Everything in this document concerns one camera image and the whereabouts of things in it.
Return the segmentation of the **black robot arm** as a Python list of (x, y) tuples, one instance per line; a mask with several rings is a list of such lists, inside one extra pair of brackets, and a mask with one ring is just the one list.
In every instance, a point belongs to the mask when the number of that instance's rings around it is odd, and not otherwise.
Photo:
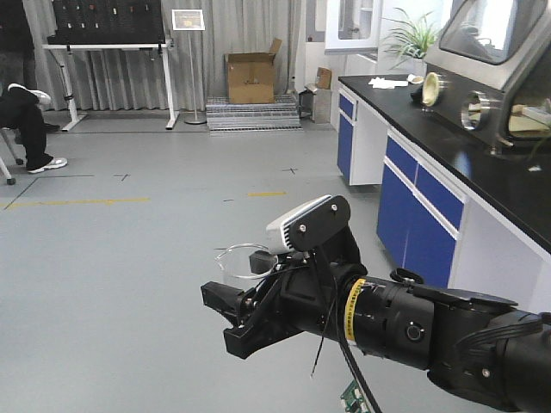
[(239, 358), (309, 332), (425, 371), (439, 388), (505, 412), (550, 409), (550, 316), (482, 293), (431, 287), (400, 270), (368, 275), (346, 219), (310, 220), (313, 240), (259, 288), (216, 282), (203, 302), (226, 318)]

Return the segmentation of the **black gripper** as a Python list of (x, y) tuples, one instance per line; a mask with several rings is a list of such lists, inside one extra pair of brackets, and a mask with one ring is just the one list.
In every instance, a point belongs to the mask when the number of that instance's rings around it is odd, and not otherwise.
[(308, 251), (249, 255), (252, 274), (269, 274), (243, 290), (214, 281), (201, 286), (203, 304), (230, 322), (226, 351), (246, 359), (302, 332), (345, 345), (344, 313), (353, 284), (366, 275), (348, 225)]

